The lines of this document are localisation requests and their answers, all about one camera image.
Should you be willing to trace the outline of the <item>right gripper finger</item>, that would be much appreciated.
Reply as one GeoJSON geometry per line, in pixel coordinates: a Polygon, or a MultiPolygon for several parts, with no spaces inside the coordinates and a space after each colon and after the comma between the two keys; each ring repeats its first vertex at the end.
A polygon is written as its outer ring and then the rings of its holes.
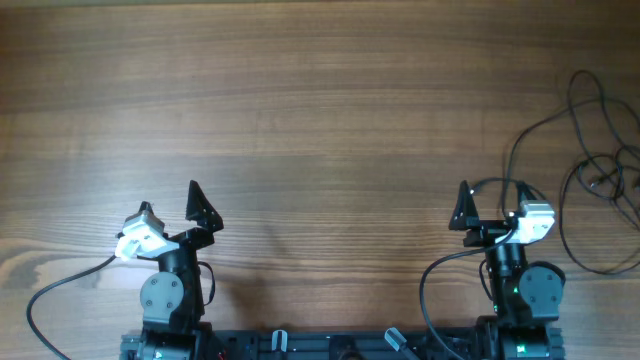
{"type": "Polygon", "coordinates": [[[516,183],[518,203],[531,201],[535,199],[535,195],[531,192],[530,186],[524,181],[516,183]]]}
{"type": "Polygon", "coordinates": [[[465,231],[479,227],[479,214],[471,193],[471,188],[468,182],[463,180],[459,186],[458,198],[449,222],[449,229],[453,231],[465,231]]]}

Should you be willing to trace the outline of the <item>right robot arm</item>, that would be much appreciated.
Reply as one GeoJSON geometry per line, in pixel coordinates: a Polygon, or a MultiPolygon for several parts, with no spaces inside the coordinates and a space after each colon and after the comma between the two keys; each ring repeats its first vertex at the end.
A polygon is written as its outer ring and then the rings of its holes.
{"type": "Polygon", "coordinates": [[[519,207],[505,220],[482,220],[471,188],[463,181],[449,228],[464,231],[466,247],[485,253],[493,316],[481,316],[474,330],[474,359],[561,360],[566,357],[559,305],[564,272],[544,261],[530,263],[525,247],[542,240],[555,223],[555,212],[518,182],[519,207]]]}

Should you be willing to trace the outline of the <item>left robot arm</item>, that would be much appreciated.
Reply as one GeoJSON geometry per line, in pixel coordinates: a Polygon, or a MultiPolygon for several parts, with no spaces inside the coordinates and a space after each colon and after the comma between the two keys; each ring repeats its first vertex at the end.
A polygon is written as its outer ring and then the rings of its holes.
{"type": "Polygon", "coordinates": [[[195,227],[170,236],[152,205],[142,202],[139,211],[124,221],[115,255],[155,261],[158,272],[140,290],[142,330],[124,335],[121,359],[201,360],[225,359],[225,346],[212,325],[201,320],[215,291],[203,295],[201,269],[210,265],[197,258],[197,251],[214,243],[214,233],[224,228],[222,217],[199,184],[189,184],[185,219],[195,227]]]}

